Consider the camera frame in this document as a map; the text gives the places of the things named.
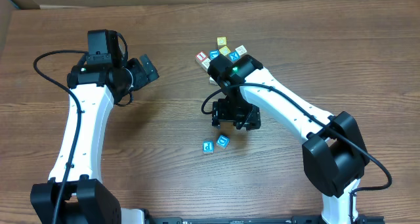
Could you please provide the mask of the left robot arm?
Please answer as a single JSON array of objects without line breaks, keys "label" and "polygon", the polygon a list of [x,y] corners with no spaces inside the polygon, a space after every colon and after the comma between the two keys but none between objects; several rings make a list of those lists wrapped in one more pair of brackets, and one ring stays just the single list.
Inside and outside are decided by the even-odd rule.
[{"label": "left robot arm", "polygon": [[87,38],[87,51],[59,85],[69,112],[58,158],[47,182],[31,188],[30,202],[42,223],[148,223],[146,210],[122,208],[103,185],[101,160],[112,108],[159,74],[147,55],[128,57],[119,32],[91,30]]}]

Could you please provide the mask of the white spiral block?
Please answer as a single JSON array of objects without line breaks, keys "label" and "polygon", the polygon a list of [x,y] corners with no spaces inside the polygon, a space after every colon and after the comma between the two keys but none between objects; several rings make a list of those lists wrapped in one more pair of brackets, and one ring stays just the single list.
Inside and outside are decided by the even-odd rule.
[{"label": "white spiral block", "polygon": [[209,83],[213,85],[217,85],[217,82],[212,77],[209,78]]}]

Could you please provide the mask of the red circle block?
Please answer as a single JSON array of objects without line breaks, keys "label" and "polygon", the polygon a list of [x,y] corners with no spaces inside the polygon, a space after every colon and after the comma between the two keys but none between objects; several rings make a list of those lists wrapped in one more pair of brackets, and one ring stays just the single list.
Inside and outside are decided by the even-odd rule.
[{"label": "red circle block", "polygon": [[220,135],[216,141],[216,145],[222,149],[226,149],[229,142],[230,142],[230,139],[227,136]]}]

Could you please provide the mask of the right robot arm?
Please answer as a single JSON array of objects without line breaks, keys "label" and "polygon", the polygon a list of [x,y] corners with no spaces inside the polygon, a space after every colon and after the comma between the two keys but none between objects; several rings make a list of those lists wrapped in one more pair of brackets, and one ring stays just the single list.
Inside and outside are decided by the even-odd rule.
[{"label": "right robot arm", "polygon": [[302,144],[304,172],[321,192],[322,223],[357,223],[354,190],[369,159],[356,120],[319,109],[283,86],[261,62],[244,55],[232,62],[220,55],[207,73],[225,98],[212,104],[212,125],[259,129],[260,111],[269,113]]}]

